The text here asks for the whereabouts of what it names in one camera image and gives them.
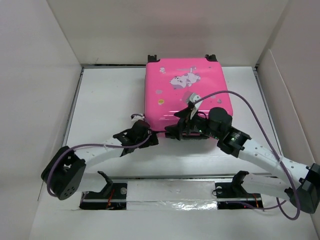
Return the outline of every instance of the robotic arm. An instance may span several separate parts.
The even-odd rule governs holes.
[[[165,130],[178,140],[190,133],[218,139],[217,146],[226,154],[253,163],[277,177],[257,176],[240,171],[231,183],[234,192],[265,194],[290,201],[297,206],[291,183],[273,152],[257,143],[248,134],[232,127],[232,116],[223,108],[212,108],[208,118],[199,116],[196,111],[199,104],[193,103],[199,99],[194,98],[194,101],[188,103],[187,108],[175,113],[179,118],[177,125],[167,126]],[[130,154],[137,148],[147,148],[158,143],[157,132],[152,131],[143,119],[139,119],[132,128],[115,134],[101,144],[62,147],[42,172],[41,178],[47,184],[50,195],[59,200],[65,200],[77,191],[100,192],[103,196],[108,196],[112,189],[112,180],[99,171],[101,181],[96,181],[92,174],[85,173],[85,168]],[[77,148],[82,148],[77,150],[77,153],[87,159],[87,162],[75,154],[74,150]],[[315,213],[320,202],[320,166],[315,163],[306,166],[283,156],[280,161],[297,189],[301,211]]]

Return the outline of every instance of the white wall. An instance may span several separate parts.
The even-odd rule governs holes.
[[[258,68],[284,154],[320,164],[320,1],[292,0]],[[320,233],[320,207],[312,216]]]
[[[0,233],[29,238],[81,67],[45,0],[0,0]]]
[[[81,64],[216,54],[254,66],[288,0],[47,0]]]

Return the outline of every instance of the pink box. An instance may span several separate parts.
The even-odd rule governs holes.
[[[196,93],[200,97],[227,90],[226,80],[215,55],[204,58],[162,58],[148,56],[145,69],[145,117],[154,131],[174,125],[174,113],[185,109],[187,98]],[[209,114],[214,107],[224,108],[229,115],[233,109],[228,93],[205,99],[199,111]]]

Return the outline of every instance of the pink suitcase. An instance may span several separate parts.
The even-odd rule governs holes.
[[[162,59],[149,55],[145,69],[145,118],[152,130],[164,131],[166,126],[178,122],[174,113],[187,107],[192,93],[204,97],[221,90],[227,90],[227,84],[215,55]],[[199,111],[208,115],[214,107],[233,115],[227,93],[204,100]]]

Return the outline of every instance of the white table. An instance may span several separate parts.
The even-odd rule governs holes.
[[[130,114],[144,109],[144,68],[85,69],[72,124],[69,146],[99,143],[131,125]],[[223,69],[229,90],[242,94],[256,110],[271,142],[276,145],[271,124],[256,79],[250,67]],[[108,104],[113,99],[116,105]],[[244,103],[231,96],[233,125],[267,146]],[[212,140],[161,139],[160,145],[108,160],[90,171],[103,170],[110,176],[212,176],[239,170],[265,173],[245,161],[221,153]],[[79,210],[81,194],[64,201],[41,191],[30,240],[315,240],[311,217],[302,213],[297,221],[286,220],[278,209],[213,211],[89,211]],[[266,207],[275,199],[262,196]],[[293,216],[296,209],[286,204]]]
[[[252,68],[224,67],[223,73],[228,89],[241,94],[252,104],[272,144],[277,147]],[[131,127],[130,115],[144,112],[144,78],[145,69],[142,67],[85,69],[67,145],[100,143]],[[268,147],[246,104],[234,95],[230,98],[233,126]],[[112,177],[216,176],[234,175],[240,170],[265,173],[254,164],[223,153],[213,139],[177,141],[164,138],[159,139],[157,146],[110,159],[87,171],[97,170]]]

